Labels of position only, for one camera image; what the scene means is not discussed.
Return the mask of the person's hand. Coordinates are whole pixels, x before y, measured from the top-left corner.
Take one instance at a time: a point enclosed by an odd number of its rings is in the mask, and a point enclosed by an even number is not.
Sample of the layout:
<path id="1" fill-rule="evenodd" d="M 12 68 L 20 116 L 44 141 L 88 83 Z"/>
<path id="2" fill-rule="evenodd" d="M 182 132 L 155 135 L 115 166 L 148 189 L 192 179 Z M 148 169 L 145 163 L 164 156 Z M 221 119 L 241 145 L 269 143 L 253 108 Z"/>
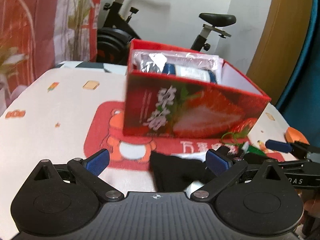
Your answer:
<path id="1" fill-rule="evenodd" d="M 320 218 L 320 199 L 310 199 L 304 203 L 304 210 L 308 215 Z"/>

